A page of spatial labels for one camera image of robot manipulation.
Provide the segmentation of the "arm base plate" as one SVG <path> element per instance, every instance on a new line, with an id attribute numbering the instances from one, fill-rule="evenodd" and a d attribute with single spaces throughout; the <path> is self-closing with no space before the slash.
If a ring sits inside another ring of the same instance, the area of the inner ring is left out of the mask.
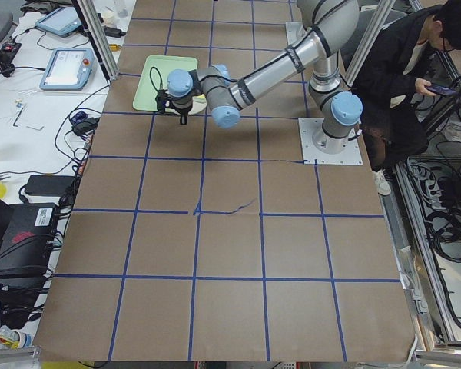
<path id="1" fill-rule="evenodd" d="M 285 22 L 285 31 L 288 45 L 301 40 L 306 34 L 306 30 L 301 22 Z"/>
<path id="2" fill-rule="evenodd" d="M 362 165 L 358 135 L 350 128 L 345 138 L 331 138 L 323 131 L 323 118 L 299 118 L 303 162 L 308 165 Z"/>

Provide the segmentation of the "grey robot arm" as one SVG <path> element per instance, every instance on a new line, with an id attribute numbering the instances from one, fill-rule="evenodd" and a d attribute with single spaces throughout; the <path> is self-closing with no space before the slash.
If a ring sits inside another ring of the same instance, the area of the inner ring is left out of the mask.
<path id="1" fill-rule="evenodd" d="M 240 111 L 312 67 L 310 95 L 324 116 L 313 134 L 313 144 L 326 154 L 340 153 L 363 111 L 360 99 L 340 87 L 337 60 L 339 50 L 357 28 L 359 5 L 356 1 L 298 1 L 297 7 L 305 33 L 276 58 L 239 79 L 232 79 L 225 65 L 192 71 L 175 69 L 155 98 L 158 112 L 173 109 L 185 125 L 193 98 L 203 95 L 214 122 L 231 128 L 239 122 Z"/>

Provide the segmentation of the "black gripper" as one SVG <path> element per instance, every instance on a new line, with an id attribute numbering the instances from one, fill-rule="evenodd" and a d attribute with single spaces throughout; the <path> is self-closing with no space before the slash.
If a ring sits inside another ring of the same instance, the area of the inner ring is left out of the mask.
<path id="1" fill-rule="evenodd" d="M 187 101 L 184 104 L 180 104 L 179 102 L 172 102 L 173 109 L 180 115 L 180 124 L 186 125 L 188 123 L 188 114 L 190 113 L 191 109 L 193 108 L 193 102 Z"/>

